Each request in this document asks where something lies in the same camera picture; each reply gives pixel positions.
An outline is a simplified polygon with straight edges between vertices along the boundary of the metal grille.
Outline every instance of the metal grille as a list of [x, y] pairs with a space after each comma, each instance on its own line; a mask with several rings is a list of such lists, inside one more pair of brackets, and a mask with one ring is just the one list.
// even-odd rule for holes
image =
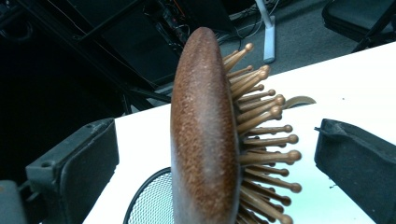
[[172, 174], [165, 168], [151, 176], [129, 205], [124, 224], [173, 224]]

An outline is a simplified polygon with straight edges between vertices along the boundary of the white table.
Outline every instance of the white table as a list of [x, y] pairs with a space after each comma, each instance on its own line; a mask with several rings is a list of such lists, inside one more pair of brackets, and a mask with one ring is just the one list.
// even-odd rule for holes
[[[314, 154], [322, 119], [338, 119], [396, 144], [396, 43], [313, 64], [269, 77], [265, 89], [275, 89], [287, 99], [307, 95], [318, 103], [283, 112], [300, 141], [295, 148], [303, 158], [290, 166], [289, 182], [299, 182], [299, 194], [278, 189], [292, 204], [285, 214], [294, 223], [373, 223], [343, 191], [315, 165]], [[116, 119], [120, 164], [84, 223], [122, 223], [134, 193], [162, 168], [170, 166], [170, 105]]]

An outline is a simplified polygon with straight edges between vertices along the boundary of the black chair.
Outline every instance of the black chair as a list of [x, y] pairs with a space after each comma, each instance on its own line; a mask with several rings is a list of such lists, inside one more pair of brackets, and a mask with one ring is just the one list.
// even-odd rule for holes
[[322, 10], [324, 25], [359, 42], [353, 52], [394, 41], [394, 0], [332, 0]]

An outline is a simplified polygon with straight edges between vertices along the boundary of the wooden hairbrush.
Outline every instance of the wooden hairbrush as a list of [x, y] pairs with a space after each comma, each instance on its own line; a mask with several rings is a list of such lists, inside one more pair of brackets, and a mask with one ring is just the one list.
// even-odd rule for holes
[[298, 137], [258, 137], [290, 133], [289, 125], [257, 128], [267, 120], [281, 119], [285, 98], [274, 90], [260, 92], [259, 82], [270, 70], [267, 65], [230, 72], [252, 49], [247, 44], [222, 58], [215, 34], [201, 27], [183, 50], [171, 105], [175, 223], [292, 223], [282, 206], [289, 205], [290, 198], [278, 195], [272, 186], [292, 192], [302, 187], [274, 177], [289, 174], [274, 165], [293, 164], [301, 153], [270, 148], [295, 144]]

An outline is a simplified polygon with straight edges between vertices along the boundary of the table surface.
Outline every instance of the table surface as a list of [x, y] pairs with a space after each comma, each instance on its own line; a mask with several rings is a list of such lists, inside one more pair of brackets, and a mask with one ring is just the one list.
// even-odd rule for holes
[[[299, 182], [301, 193], [276, 189], [290, 196], [285, 214], [294, 223], [374, 223], [315, 165], [314, 155], [323, 119], [337, 119], [396, 144], [396, 90], [393, 56], [396, 43], [269, 77], [263, 84], [287, 99], [297, 95], [317, 103], [288, 109], [281, 121], [290, 124], [300, 141], [282, 151], [298, 149], [303, 158], [289, 166], [288, 182]], [[154, 173], [170, 166], [170, 105], [116, 119], [120, 164], [84, 223], [122, 223], [140, 186]]]

